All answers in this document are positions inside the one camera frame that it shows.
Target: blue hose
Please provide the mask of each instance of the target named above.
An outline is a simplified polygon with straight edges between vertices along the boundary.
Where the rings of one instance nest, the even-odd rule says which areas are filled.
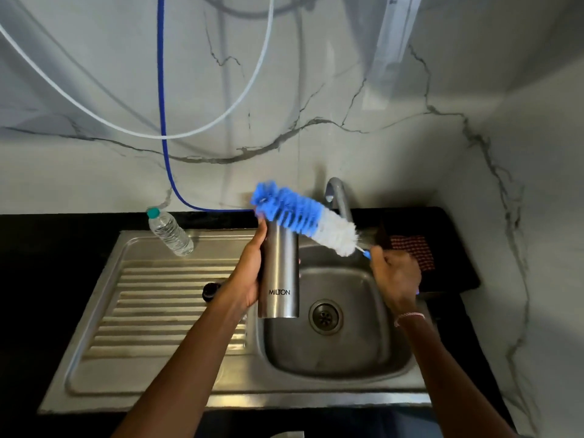
[[[160,112],[160,134],[166,135],[166,111],[164,107],[164,0],[158,0],[157,12],[157,70],[158,70],[158,110]],[[172,190],[181,203],[190,207],[191,209],[200,210],[204,212],[247,212],[248,209],[205,209],[204,207],[193,206],[188,203],[186,199],[180,196],[174,179],[172,178],[171,161],[168,157],[168,144],[165,139],[162,140],[162,153],[164,154],[164,165],[166,167],[166,174],[168,181],[171,184]]]

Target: person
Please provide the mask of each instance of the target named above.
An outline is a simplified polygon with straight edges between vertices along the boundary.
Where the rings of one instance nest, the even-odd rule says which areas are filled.
[[[194,436],[235,327],[258,299],[260,246],[266,233],[266,222],[259,218],[258,229],[233,273],[113,438]],[[383,251],[379,246],[370,252],[377,286],[409,341],[444,438],[516,437],[444,348],[431,325],[413,315],[422,279],[416,260],[406,252]]]

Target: blue and white brush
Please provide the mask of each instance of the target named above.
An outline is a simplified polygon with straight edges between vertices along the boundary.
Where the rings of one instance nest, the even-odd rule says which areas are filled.
[[[312,198],[267,182],[258,184],[251,203],[256,207],[256,213],[264,215],[267,220],[306,235],[340,256],[349,256],[358,249],[370,258],[367,250],[357,246],[359,237],[355,225]]]

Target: ridged drainboard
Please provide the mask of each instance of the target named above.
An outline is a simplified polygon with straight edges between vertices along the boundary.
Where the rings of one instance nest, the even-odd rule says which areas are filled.
[[[180,262],[179,266],[123,263],[112,302],[83,358],[171,356],[206,308],[203,286],[223,282],[237,261]],[[229,350],[245,348],[245,318]]]

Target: person's right arm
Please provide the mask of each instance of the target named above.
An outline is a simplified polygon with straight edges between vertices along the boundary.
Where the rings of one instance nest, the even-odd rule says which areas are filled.
[[[395,317],[418,312],[416,291],[422,279],[417,261],[407,252],[371,249],[371,268],[385,303]],[[515,438],[464,370],[444,348],[421,316],[403,316],[404,331],[416,357],[444,438]]]

